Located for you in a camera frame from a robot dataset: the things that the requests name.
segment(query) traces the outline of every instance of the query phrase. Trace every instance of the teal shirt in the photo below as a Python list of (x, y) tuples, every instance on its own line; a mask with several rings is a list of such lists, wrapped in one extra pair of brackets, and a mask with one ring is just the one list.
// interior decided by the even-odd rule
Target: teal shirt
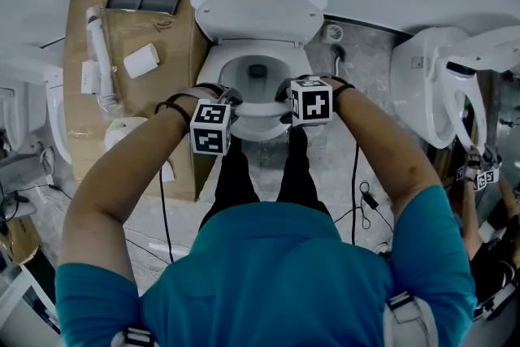
[(405, 290), (429, 303), (440, 345), (458, 345), (476, 304), (441, 187), (405, 208), (389, 262), (343, 243), (317, 210), (259, 202), (211, 218), (141, 298), (122, 276), (78, 263), (58, 268), (56, 290), (68, 346), (110, 345), (136, 323), (162, 347), (383, 345), (385, 302)]

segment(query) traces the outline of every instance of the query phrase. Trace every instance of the white toilet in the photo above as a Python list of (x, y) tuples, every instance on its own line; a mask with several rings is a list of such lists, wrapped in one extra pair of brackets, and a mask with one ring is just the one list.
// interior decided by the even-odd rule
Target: white toilet
[(195, 19), (215, 43), (197, 83), (237, 89), (244, 103), (232, 134), (267, 141), (285, 132), (280, 116), (291, 110), (275, 102), (280, 83), (312, 74), (303, 46), (323, 23), (327, 0), (191, 0)]
[(48, 72), (45, 74), (45, 92), (47, 96), (47, 109), (49, 110), (50, 130), (58, 152), (66, 163), (72, 164), (71, 155), (68, 152), (67, 125), (65, 124), (65, 112), (63, 109), (63, 70)]
[(63, 113), (61, 56), (34, 46), (0, 45), (2, 126), (14, 151), (28, 134), (46, 122), (46, 110), (57, 150), (71, 163)]
[(46, 89), (44, 85), (12, 80), (1, 74), (0, 68), (0, 128), (6, 131), (11, 148), (18, 151), (25, 145), (27, 135), (46, 123)]
[[(455, 136), (481, 154), (487, 140), (486, 114), (476, 72), (504, 72), (520, 63), (520, 26), (470, 37), (459, 28), (428, 28), (392, 54), (390, 90), (397, 114), (438, 149)], [(478, 128), (470, 139), (462, 112), (468, 98)]]

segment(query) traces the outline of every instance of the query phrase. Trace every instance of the cardboard box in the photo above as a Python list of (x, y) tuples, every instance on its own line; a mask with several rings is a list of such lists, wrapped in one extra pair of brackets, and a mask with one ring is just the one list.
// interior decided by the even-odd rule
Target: cardboard box
[(23, 265), (40, 249), (40, 236), (30, 217), (8, 221), (6, 227), (7, 235), (0, 234), (0, 245), (14, 263)]
[[(85, 11), (105, 5), (106, 0), (71, 0), (63, 56), (64, 110), (72, 170), (81, 181), (104, 154), (103, 140), (111, 120), (104, 118), (97, 99), (81, 94), (81, 65), (88, 59)], [(189, 0), (180, 0), (174, 16), (130, 11), (107, 11), (112, 65), (117, 66), (125, 117), (151, 117), (155, 105), (173, 93), (194, 85), (208, 50), (208, 41), (198, 28)], [(158, 68), (132, 79), (124, 57), (153, 42), (158, 51)], [(164, 184), (166, 197), (195, 201), (210, 173), (215, 158), (193, 154), (186, 136), (170, 157), (175, 181)], [(145, 194), (160, 196), (158, 178)]]

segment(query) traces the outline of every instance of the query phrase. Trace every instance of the toilet lid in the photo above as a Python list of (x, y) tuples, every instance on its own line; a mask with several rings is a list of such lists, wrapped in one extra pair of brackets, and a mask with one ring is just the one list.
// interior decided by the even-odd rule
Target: toilet lid
[(309, 42), (323, 23), (308, 0), (206, 0), (195, 19), (212, 41), (261, 39)]

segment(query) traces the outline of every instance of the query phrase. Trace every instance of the black pants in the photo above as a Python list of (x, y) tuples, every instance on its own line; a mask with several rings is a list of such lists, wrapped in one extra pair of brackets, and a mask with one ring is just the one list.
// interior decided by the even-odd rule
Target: black pants
[[(318, 200), (316, 187), (309, 173), (306, 151), (297, 150), (290, 144), (284, 178), (276, 201), (293, 202), (330, 215), (325, 205)], [(254, 192), (249, 177), (249, 166), (242, 152), (241, 140), (233, 137), (231, 147), (222, 159), (219, 182), (214, 193), (214, 204), (202, 220), (199, 230), (220, 211), (251, 202), (260, 202), (260, 199)]]

